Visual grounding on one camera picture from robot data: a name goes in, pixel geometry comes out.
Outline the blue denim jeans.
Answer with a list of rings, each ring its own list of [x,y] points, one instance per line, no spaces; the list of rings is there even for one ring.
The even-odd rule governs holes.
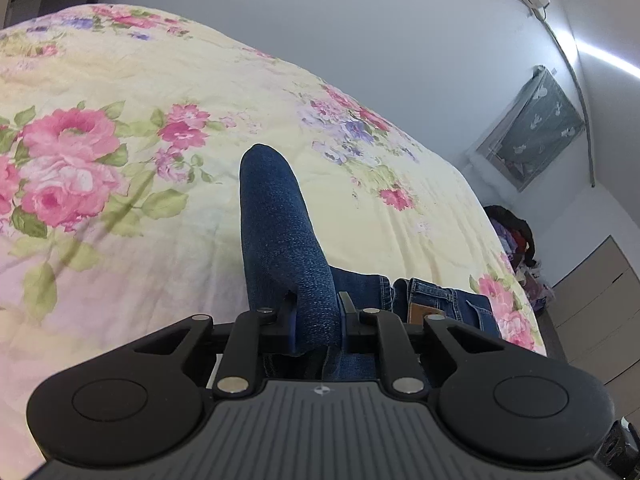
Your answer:
[[[418,278],[390,281],[330,266],[290,165],[267,145],[252,146],[241,159],[240,205],[248,304],[252,310],[291,313],[285,353],[265,356],[267,377],[325,382],[375,378],[373,356],[344,350],[340,292],[347,292],[359,309],[390,311],[401,321],[408,321],[411,307],[420,307],[499,336],[483,295]]]

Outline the pile of mixed clothes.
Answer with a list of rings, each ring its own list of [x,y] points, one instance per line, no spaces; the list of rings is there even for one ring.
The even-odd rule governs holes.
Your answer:
[[[508,266],[524,289],[534,313],[541,315],[554,295],[552,287],[541,276],[532,229],[525,220],[503,206],[485,206],[484,211],[506,253]]]

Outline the beige wardrobe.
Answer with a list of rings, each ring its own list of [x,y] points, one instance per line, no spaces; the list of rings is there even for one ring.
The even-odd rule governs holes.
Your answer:
[[[597,377],[621,415],[639,411],[639,278],[607,237],[554,286],[550,315],[570,365]]]

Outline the floral yellow bed quilt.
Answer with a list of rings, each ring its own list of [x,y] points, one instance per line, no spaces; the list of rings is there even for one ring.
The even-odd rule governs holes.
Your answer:
[[[195,312],[247,307],[239,166],[294,170],[332,266],[479,292],[544,351],[524,290],[462,174],[302,68],[122,4],[1,33],[1,474],[42,461],[43,379]]]

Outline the green patterned window curtain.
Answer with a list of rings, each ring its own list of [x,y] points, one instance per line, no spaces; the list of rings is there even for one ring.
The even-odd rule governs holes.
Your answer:
[[[538,65],[476,152],[516,190],[523,191],[585,128],[585,121],[552,73]]]

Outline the air conditioner pipe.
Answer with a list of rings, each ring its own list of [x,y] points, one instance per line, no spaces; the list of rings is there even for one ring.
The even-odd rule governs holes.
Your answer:
[[[585,88],[580,53],[577,40],[570,28],[556,26],[549,18],[547,8],[535,8],[530,13],[536,18],[554,47],[562,65],[562,75],[565,77],[563,89],[568,92],[568,99],[572,102],[576,113],[582,118],[582,136],[586,142],[586,157],[588,171],[588,185],[594,190],[597,187],[596,153],[592,130],[592,117]]]

